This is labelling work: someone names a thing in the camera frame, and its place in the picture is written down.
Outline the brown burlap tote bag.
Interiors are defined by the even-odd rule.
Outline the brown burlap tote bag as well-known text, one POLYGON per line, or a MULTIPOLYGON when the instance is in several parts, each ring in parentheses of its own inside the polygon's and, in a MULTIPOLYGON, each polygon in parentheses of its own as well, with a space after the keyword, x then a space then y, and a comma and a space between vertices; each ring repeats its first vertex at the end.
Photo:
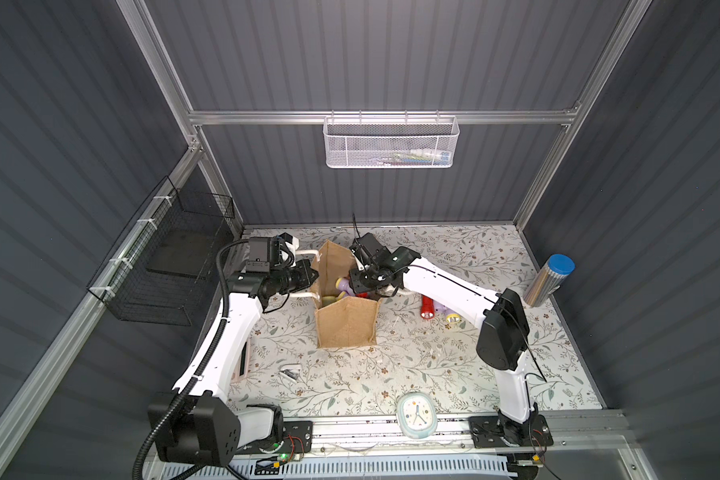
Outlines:
POLYGON ((310 263, 319 272, 319 278, 308 292, 315 307, 317 346, 321 349, 354 348, 377 344, 377 316, 381 303, 370 298, 341 297, 335 287, 340 277, 349 277, 356 267, 352 252, 333 241, 326 240, 310 263), (337 300, 324 306, 321 298, 336 296, 337 300))

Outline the purple flashlight row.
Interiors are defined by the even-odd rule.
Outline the purple flashlight row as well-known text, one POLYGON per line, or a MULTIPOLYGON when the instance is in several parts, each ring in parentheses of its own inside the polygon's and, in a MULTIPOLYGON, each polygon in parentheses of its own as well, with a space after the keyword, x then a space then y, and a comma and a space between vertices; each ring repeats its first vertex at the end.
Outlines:
POLYGON ((434 306, 437 314, 446 314, 449 311, 449 309, 445 305, 438 302, 435 302, 434 306))

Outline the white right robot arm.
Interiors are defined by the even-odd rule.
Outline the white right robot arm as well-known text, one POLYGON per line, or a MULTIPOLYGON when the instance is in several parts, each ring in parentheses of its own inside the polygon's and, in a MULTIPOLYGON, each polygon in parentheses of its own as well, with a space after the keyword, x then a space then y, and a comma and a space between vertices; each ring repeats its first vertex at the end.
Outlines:
POLYGON ((356 267, 349 282, 356 293, 381 293, 390 287, 428 297, 459 315, 478 332, 476 353, 494 370, 499 391, 499 418, 504 426, 528 426, 538 414, 528 377, 537 366, 528 342, 530 326, 520 296, 479 287, 446 272, 420 253, 404 246, 391 251, 364 234, 350 251, 356 267))

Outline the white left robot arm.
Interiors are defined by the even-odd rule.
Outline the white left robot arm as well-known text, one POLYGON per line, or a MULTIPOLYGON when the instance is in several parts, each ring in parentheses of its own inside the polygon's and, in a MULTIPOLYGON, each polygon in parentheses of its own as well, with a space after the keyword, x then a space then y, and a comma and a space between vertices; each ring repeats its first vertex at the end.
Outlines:
POLYGON ((163 462, 184 463, 186 479, 207 466, 226 467, 250 444, 277 448, 283 441, 280 407, 254 404, 235 411, 228 388, 255 324, 275 295, 289 297, 319 277, 288 233, 250 237, 223 246, 215 259, 221 300, 210 330, 184 373, 147 408, 151 430, 131 471, 144 476, 150 451, 163 462))

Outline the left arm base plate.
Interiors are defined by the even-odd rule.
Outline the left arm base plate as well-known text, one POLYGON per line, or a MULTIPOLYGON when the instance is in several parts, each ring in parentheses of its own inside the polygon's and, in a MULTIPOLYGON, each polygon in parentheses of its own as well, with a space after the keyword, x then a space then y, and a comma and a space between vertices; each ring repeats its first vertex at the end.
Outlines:
POLYGON ((307 420, 286 420, 275 425, 268 437, 238 448, 236 455, 306 454, 311 451, 314 423, 307 420))

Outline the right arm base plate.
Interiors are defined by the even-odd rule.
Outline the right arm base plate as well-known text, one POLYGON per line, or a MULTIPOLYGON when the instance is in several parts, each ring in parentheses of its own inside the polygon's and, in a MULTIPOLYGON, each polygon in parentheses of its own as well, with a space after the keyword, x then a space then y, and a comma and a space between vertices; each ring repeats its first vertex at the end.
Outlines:
POLYGON ((524 423, 501 413, 468 418, 469 433, 476 448, 541 447, 554 445, 546 418, 534 411, 524 423))

